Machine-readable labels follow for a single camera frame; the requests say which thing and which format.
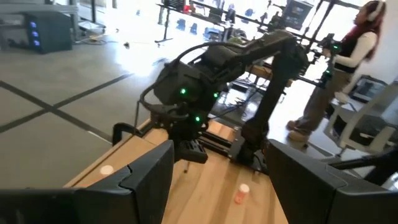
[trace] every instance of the person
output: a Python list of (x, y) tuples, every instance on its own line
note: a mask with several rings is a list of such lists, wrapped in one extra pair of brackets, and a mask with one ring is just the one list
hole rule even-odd
[(225, 14), (225, 21), (228, 21), (232, 24), (235, 23), (235, 15), (236, 15), (236, 11), (235, 11), (235, 4), (231, 3), (228, 6), (228, 11)]
[[(335, 70), (325, 88), (316, 87), (304, 109), (303, 116), (287, 123), (288, 138), (306, 142), (325, 116), (325, 111), (335, 97), (351, 80), (363, 60), (372, 59), (379, 43), (381, 25), (386, 13), (386, 3), (369, 1), (356, 15), (355, 26), (341, 41), (341, 52), (335, 57)], [(323, 49), (330, 57), (330, 51)]]

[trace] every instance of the wooden table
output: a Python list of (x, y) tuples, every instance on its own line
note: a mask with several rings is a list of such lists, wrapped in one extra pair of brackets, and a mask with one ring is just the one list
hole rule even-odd
[[(212, 122), (208, 131), (230, 141), (234, 139), (234, 130), (217, 122)], [(111, 148), (66, 187), (87, 187), (104, 178), (101, 167), (111, 165), (118, 170), (166, 139), (167, 133), (162, 129), (152, 129), (143, 138), (131, 137)], [(212, 151), (207, 153), (207, 163), (190, 163), (186, 174), (185, 161), (174, 165), (163, 224), (287, 223), (268, 176), (232, 164)], [(248, 184), (250, 193), (237, 205), (233, 197), (240, 184)]]
[[(272, 79), (272, 70), (270, 68), (264, 67), (264, 66), (259, 66), (259, 65), (253, 65), (250, 66), (246, 69), (247, 72), (251, 72), (251, 74), (256, 75), (257, 77), (266, 79), (266, 80), (271, 80)], [(291, 87), (293, 84), (293, 80), (289, 80), (289, 82), (286, 84), (286, 87)]]

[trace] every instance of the gray floor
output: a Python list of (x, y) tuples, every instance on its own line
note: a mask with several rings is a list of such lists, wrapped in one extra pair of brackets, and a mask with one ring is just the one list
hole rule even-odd
[[(157, 76), (153, 63), (194, 45), (187, 37), (200, 42), (178, 32), (171, 34), (179, 39), (159, 49), (152, 43), (162, 28), (154, 27), (140, 36), (122, 30), (112, 37), (120, 43), (76, 45), (69, 52), (1, 52), (0, 188), (61, 187), (106, 152), (113, 124), (134, 121), (139, 94)], [(127, 40), (130, 49), (122, 45)], [(319, 65), (310, 76), (321, 70)], [(312, 89), (295, 82), (287, 90), (272, 115), (270, 138), (287, 142), (284, 126), (300, 116)], [(141, 110), (139, 123), (148, 117)], [(312, 141), (339, 151), (322, 133)], [(307, 154), (324, 157), (313, 148)]]

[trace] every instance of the red hair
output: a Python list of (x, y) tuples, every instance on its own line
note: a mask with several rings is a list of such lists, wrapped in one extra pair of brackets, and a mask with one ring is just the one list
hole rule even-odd
[[(370, 1), (370, 2), (366, 3), (363, 7), (366, 8), (367, 15), (374, 12), (377, 9), (378, 4), (379, 4), (379, 1)], [(376, 42), (376, 45), (373, 47), (373, 49), (366, 56), (366, 59), (368, 59), (368, 60), (373, 58), (374, 53), (376, 52), (376, 49), (379, 45), (382, 22), (383, 22), (384, 15), (386, 13), (386, 3), (384, 2), (383, 4), (384, 5), (381, 9), (381, 12), (379, 13), (379, 15), (377, 15), (375, 20), (373, 20), (372, 22), (366, 21), (363, 24), (356, 25), (343, 39), (343, 42), (350, 41), (350, 40), (358, 39), (359, 37), (361, 37), (363, 34), (365, 34), (367, 32), (375, 33), (377, 35), (377, 42)]]

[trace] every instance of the orange cup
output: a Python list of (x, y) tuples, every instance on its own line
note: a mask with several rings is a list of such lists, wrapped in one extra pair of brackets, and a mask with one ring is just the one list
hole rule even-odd
[(249, 193), (250, 188), (247, 184), (241, 184), (239, 186), (239, 190), (236, 192), (235, 195), (235, 203), (241, 204), (243, 202), (244, 197)]

